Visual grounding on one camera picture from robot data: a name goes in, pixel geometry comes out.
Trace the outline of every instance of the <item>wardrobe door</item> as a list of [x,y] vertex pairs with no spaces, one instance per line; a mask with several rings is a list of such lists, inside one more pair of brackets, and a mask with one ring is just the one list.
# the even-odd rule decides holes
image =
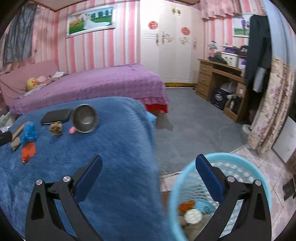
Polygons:
[[190,76],[192,7],[177,4],[175,81],[188,83]]
[[141,64],[148,70],[159,74],[159,0],[141,0]]
[[160,1],[160,46],[159,46],[159,74],[165,83],[175,78],[176,59],[176,4]]
[[200,61],[204,56],[204,23],[201,16],[201,11],[191,9],[191,66],[190,66],[190,83],[197,83],[198,73],[200,70]]

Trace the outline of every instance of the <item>pink toy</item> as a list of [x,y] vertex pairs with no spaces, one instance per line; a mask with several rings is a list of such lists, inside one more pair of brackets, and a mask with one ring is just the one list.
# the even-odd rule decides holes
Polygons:
[[75,127],[71,127],[69,130],[69,134],[74,134],[76,132]]

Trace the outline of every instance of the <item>blue fuzzy blanket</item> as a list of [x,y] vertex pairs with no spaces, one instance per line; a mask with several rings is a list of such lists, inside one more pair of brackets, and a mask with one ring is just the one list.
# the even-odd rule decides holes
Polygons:
[[[69,121],[63,124],[63,135],[56,137],[49,126],[41,126],[46,112],[80,104],[97,110],[100,123],[94,132],[69,135]],[[0,207],[21,235],[36,180],[60,181],[98,154],[102,172],[79,206],[104,241],[173,240],[160,197],[153,126],[140,102],[106,97],[51,106],[21,116],[11,131],[24,119],[35,124],[37,154],[23,165],[21,148],[13,152],[9,144],[0,147]],[[61,205],[58,210],[73,234]]]

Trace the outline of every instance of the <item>gray curtain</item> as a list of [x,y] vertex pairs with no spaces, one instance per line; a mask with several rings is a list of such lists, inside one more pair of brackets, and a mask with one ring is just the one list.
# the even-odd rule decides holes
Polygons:
[[32,34],[36,9],[36,3],[26,3],[11,21],[4,45],[4,64],[20,62],[32,56]]

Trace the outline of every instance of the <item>blue toy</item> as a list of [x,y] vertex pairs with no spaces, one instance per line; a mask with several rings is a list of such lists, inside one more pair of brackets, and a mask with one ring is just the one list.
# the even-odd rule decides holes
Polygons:
[[28,121],[25,123],[24,130],[20,136],[20,143],[22,146],[25,146],[28,142],[36,141],[38,138],[35,125],[32,121]]

